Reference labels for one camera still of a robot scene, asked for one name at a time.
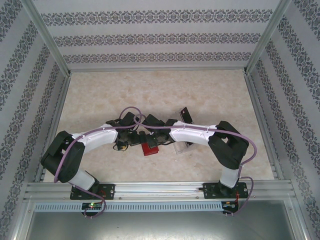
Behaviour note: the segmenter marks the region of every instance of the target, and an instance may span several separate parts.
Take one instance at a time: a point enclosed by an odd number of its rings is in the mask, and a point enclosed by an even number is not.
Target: wall
[[[0,0],[0,240],[48,139],[64,76],[18,0]]]
[[[319,16],[319,0],[292,1],[251,73],[312,239],[320,239]]]
[[[34,3],[71,70],[105,70],[245,67],[279,0]]]

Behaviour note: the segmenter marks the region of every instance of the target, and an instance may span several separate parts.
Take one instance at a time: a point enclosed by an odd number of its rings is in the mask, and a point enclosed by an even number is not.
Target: marble floor
[[[241,175],[274,179],[241,70],[73,73],[58,132],[95,129],[128,106],[164,122],[185,106],[195,124],[228,121],[258,149]],[[244,159],[252,153],[250,146]],[[221,175],[215,155],[202,145],[178,155],[173,145],[160,146],[158,154],[144,156],[140,145],[120,152],[107,144],[85,154],[80,167],[101,182],[214,181]],[[47,172],[44,181],[53,176]]]

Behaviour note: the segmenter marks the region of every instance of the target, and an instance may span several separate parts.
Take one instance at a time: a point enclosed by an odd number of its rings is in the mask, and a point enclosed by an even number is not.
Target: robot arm
[[[79,168],[83,154],[100,147],[104,144],[115,143],[118,148],[124,144],[134,146],[140,144],[139,135],[132,128],[108,129],[110,127],[131,126],[134,114],[128,112],[123,119],[108,121],[99,130],[85,135],[84,133],[69,134],[66,131],[58,133],[41,159],[41,164],[53,175],[56,174],[58,166],[68,146],[79,138],[70,148],[65,156],[62,168],[58,174],[58,180],[62,183],[69,182],[89,192],[96,193],[99,181],[88,172]],[[156,119],[151,114],[147,116],[143,124],[151,134],[147,135],[147,143],[150,148],[165,144],[167,142],[191,142],[205,145],[211,148],[218,161],[223,165],[220,183],[223,188],[232,189],[238,181],[238,171],[241,160],[246,154],[249,143],[237,136],[209,131],[209,129],[225,130],[239,133],[228,122],[221,121],[218,125],[201,126],[187,124],[175,119],[169,119],[166,123]],[[152,127],[177,127],[171,129],[152,129]]]

